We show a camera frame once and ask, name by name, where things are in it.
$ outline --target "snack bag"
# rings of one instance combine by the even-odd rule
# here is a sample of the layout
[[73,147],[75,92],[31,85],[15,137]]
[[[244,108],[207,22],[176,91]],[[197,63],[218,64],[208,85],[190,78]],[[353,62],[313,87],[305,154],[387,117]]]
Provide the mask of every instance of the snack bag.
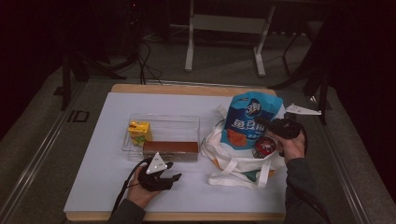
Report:
[[273,120],[282,104],[281,98],[258,91],[236,95],[228,109],[220,142],[236,150],[253,148],[265,133],[265,127],[256,123],[255,117]]

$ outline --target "metal stand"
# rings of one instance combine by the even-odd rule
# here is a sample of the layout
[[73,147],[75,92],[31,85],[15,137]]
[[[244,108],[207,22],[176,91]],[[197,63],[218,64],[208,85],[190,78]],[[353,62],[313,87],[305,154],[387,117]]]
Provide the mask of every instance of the metal stand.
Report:
[[265,38],[268,35],[268,30],[271,24],[271,20],[274,16],[275,9],[275,5],[270,6],[266,19],[202,15],[194,14],[194,0],[190,0],[189,45],[187,47],[186,64],[184,68],[185,71],[192,71],[192,61],[194,54],[194,29],[240,32],[261,35],[259,44],[253,48],[253,53],[256,61],[258,74],[260,77],[264,77],[265,70],[262,62],[262,47],[264,45]]

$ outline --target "metal rail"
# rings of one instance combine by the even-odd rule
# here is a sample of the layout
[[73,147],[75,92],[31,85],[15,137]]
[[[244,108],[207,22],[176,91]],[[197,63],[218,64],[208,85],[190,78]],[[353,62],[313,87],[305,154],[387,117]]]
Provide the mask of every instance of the metal rail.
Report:
[[351,211],[355,217],[357,223],[361,224],[370,224],[372,223],[370,218],[367,216],[366,211],[361,204],[361,200],[356,193],[355,188],[353,187],[352,181],[350,179],[349,174],[347,173],[346,166],[342,161],[339,150],[332,140],[332,135],[330,134],[329,129],[322,125],[319,118],[316,119],[316,123],[319,126],[322,126],[321,131],[324,136],[324,140],[326,141],[327,146],[329,146],[329,151],[331,154],[331,162],[334,166],[334,171],[339,178],[339,182],[341,188],[343,189],[346,199],[349,203]]
[[3,204],[3,207],[0,210],[1,224],[6,224],[11,220],[19,204],[21,203],[23,196],[26,194],[27,190],[35,180],[35,176],[37,175],[41,165],[47,158],[47,155],[50,153],[50,150],[54,142],[56,141],[59,132],[61,131],[68,115],[70,114],[71,107],[73,106],[74,102],[81,94],[81,92],[84,90],[85,86],[86,83],[76,83],[75,91],[68,107],[64,111],[61,111],[58,118],[55,120],[54,124],[47,133],[44,141],[40,145],[39,149],[21,173],[21,176],[19,177],[16,185],[14,186],[13,190],[9,194],[6,202]]

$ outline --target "hand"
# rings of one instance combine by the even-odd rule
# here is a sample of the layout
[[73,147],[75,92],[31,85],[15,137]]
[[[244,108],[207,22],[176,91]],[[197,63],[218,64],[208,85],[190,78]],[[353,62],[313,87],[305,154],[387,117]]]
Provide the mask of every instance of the hand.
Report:
[[129,187],[126,199],[144,209],[149,204],[151,199],[161,193],[161,191],[148,191],[146,189],[143,189],[143,187],[139,184],[139,181],[137,180],[137,177],[142,171],[142,168],[143,166],[140,166],[134,172],[134,179],[129,182],[129,185],[131,187]]
[[292,139],[282,138],[270,131],[268,131],[268,135],[277,140],[276,150],[285,154],[285,163],[292,159],[305,157],[305,137],[303,132],[300,132],[296,138]]

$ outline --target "gray sleeve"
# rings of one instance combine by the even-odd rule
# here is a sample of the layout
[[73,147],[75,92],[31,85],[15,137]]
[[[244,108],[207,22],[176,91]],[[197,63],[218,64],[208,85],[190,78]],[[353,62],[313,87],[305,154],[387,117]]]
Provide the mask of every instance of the gray sleeve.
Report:
[[318,189],[306,159],[293,159],[287,164],[285,224],[330,223],[318,198]]
[[124,199],[107,224],[137,224],[143,221],[146,212],[135,203]]

